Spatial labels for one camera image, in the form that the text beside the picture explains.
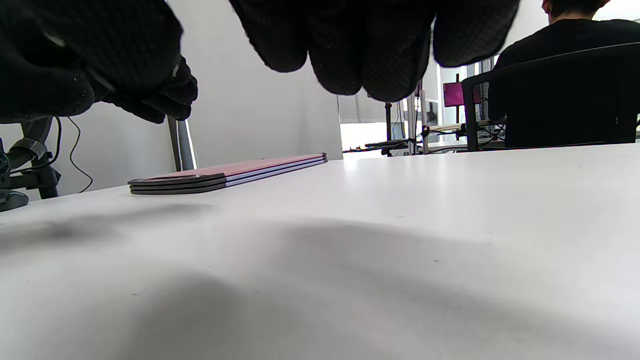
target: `black glove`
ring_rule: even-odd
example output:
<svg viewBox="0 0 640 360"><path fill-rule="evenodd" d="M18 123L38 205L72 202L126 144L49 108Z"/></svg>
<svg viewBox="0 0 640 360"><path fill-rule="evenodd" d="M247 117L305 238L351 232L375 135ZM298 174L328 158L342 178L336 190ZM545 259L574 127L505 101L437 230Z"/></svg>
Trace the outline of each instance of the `black glove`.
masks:
<svg viewBox="0 0 640 360"><path fill-rule="evenodd" d="M117 90L145 95L180 64L182 26L164 0L22 0Z"/></svg>
<svg viewBox="0 0 640 360"><path fill-rule="evenodd" d="M74 116L94 101L76 57L13 0L0 1L0 123Z"/></svg>
<svg viewBox="0 0 640 360"><path fill-rule="evenodd" d="M93 87L98 100L156 124L163 123L165 114L176 120L186 120L191 115L191 103L198 97L198 81L191 75L184 58L171 80L158 92L141 99L126 93L109 92L97 84Z"/></svg>
<svg viewBox="0 0 640 360"><path fill-rule="evenodd" d="M415 90L433 50L444 67L504 45L519 0L230 0L265 64L298 70L311 58L334 94L394 102Z"/></svg>

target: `person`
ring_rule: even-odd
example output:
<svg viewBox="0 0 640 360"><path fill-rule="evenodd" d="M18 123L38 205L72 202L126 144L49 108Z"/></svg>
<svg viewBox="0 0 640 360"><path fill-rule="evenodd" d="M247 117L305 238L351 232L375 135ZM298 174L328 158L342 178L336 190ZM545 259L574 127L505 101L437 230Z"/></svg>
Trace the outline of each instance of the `person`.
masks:
<svg viewBox="0 0 640 360"><path fill-rule="evenodd" d="M519 63L546 58L549 56L572 53L586 49L594 49L608 45L628 44L640 42L640 24L627 20L608 20L595 21L593 17L596 12L609 3L610 0L544 0L542 8L548 15L549 26L526 37L515 44L507 47L500 54L495 69L516 65ZM548 114L563 114L563 116L571 117L566 114L565 110L569 108L572 100L567 97L569 93L579 93L579 89L596 92L598 88L606 85L599 83L597 78L593 76L595 69L609 66L608 64L599 63L592 64L587 68L584 77L590 78L591 82L586 85L565 84L562 94L557 94L556 98L560 101L550 101L541 103L540 99L531 99L532 106L544 106ZM551 96L551 88L553 85L559 85L566 78L566 69L563 67L556 69L548 69L544 71L543 77L555 79L554 84L530 84L529 93L544 94ZM513 103L514 96L521 96L514 90L514 84L507 84L507 81L494 81L490 84L489 89L489 117L492 120L500 120L507 114L509 104ZM600 103L605 106L605 97L601 97L594 104ZM585 126L574 127L574 130L580 132L589 126L601 126L598 122L598 114L604 114L608 111L602 107L591 108L591 116L585 116ZM507 123L507 141L509 142L509 121ZM525 142L535 143L536 133L531 133L531 139ZM576 132L558 134L563 138L558 138L546 145L556 145L556 143L572 143L585 139Z"/></svg>
<svg viewBox="0 0 640 360"><path fill-rule="evenodd" d="M432 36L443 66L495 54L519 1L230 0L269 68L295 71L309 57L328 91L364 87L387 102L416 89ZM0 123L73 116L95 101L152 122L185 119L197 81L181 34L164 0L2 0Z"/></svg>

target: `black office chair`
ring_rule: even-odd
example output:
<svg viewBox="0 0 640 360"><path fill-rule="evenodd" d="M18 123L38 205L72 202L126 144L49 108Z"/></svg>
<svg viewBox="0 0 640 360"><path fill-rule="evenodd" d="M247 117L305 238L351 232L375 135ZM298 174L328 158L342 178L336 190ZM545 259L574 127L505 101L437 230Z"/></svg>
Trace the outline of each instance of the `black office chair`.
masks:
<svg viewBox="0 0 640 360"><path fill-rule="evenodd" d="M479 150L473 88L483 83L501 89L506 148L635 142L639 60L636 42L551 56L465 79L468 150ZM550 104L560 110L549 112Z"/></svg>

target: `cable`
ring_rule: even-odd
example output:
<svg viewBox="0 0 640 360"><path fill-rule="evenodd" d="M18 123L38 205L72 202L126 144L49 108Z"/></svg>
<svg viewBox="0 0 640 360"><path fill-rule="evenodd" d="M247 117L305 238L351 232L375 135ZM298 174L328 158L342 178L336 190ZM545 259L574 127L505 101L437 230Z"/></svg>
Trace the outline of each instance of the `cable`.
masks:
<svg viewBox="0 0 640 360"><path fill-rule="evenodd" d="M73 121L73 119L71 119L70 117L67 117L67 119L69 119L69 121L71 121L71 124L73 124L76 129L78 130L78 136L76 138L76 143L74 144L74 146L71 148L71 152L69 153L69 162L71 162L71 165L74 166L74 168L76 168L78 171L80 171L81 173L84 174L84 176L88 177L90 182L89 185L85 186L84 189L82 189L79 193L83 193L85 192L87 189L89 189L89 187L93 184L93 178L91 177L91 175L87 174L86 172L84 172L81 168L79 168L76 163L74 162L73 156L74 156L74 151L76 150L76 147L78 146L78 142L80 141L80 135L82 134L82 131L80 130L80 127L78 126L78 124L76 124L75 121Z"/></svg>
<svg viewBox="0 0 640 360"><path fill-rule="evenodd" d="M48 167L49 165L56 162L56 160L58 159L58 156L60 155L60 143L62 142L62 121L60 121L60 118L57 116L56 116L56 121L58 123L58 139L56 140L56 155L53 157L53 159L51 159L51 161L43 165L38 165L30 168L23 168L22 170L11 171L9 175L17 174L19 172L24 172L24 171L36 170L38 168Z"/></svg>
<svg viewBox="0 0 640 360"><path fill-rule="evenodd" d="M399 149L406 149L406 141L403 143L398 143L395 144L394 146L376 146L376 147L367 147L364 149L349 149L349 150L345 150L342 153L343 154L351 154L352 152L367 152L367 151L376 151L376 150L399 150Z"/></svg>
<svg viewBox="0 0 640 360"><path fill-rule="evenodd" d="M498 133L495 135L498 139L502 140L503 142L507 141L505 140L505 138L501 138L499 135L500 133L506 133L506 131L504 130L504 125L496 125L498 127Z"/></svg>
<svg viewBox="0 0 640 360"><path fill-rule="evenodd" d="M9 156L5 154L3 151L0 151L0 156L3 157L3 160L0 161L0 164L2 164L3 166L2 168L0 168L0 176L2 176L4 174L7 174L9 169L11 169L11 160L9 159Z"/></svg>
<svg viewBox="0 0 640 360"><path fill-rule="evenodd" d="M395 124L398 124L398 123L400 123L400 122L401 122L401 120L402 120L402 115L400 115L400 114L401 114L401 113L400 113L400 102L398 101L398 102L396 103L396 122L395 122Z"/></svg>
<svg viewBox="0 0 640 360"><path fill-rule="evenodd" d="M499 127L499 130L498 130L497 133L491 132L490 130L487 130L485 127L480 127L478 130L484 131L485 133L490 133L492 136L495 136L496 138L498 138L498 139L500 139L502 141L505 141L505 139L501 138L500 135L499 135L500 132L503 131L502 128L500 128L500 127Z"/></svg>
<svg viewBox="0 0 640 360"><path fill-rule="evenodd" d="M448 133L446 131L438 131L438 130L431 130L432 133L434 134L438 134L438 135L455 135L457 133L457 131L453 131L452 133Z"/></svg>
<svg viewBox="0 0 640 360"><path fill-rule="evenodd" d="M482 144L478 145L478 147L487 146L492 141L493 141L493 138L491 140L487 141L486 143L482 143ZM468 147L466 147L466 146L443 147L443 148L438 149L438 150L429 151L425 155L435 154L436 152L445 151L445 150L468 150Z"/></svg>

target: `white table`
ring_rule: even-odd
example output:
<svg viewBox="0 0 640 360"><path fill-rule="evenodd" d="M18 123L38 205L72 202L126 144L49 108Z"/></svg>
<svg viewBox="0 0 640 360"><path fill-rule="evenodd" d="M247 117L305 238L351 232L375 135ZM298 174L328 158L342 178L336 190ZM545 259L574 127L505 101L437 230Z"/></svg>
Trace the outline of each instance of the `white table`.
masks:
<svg viewBox="0 0 640 360"><path fill-rule="evenodd" d="M0 215L0 359L640 359L639 206L633 144L44 200Z"/></svg>

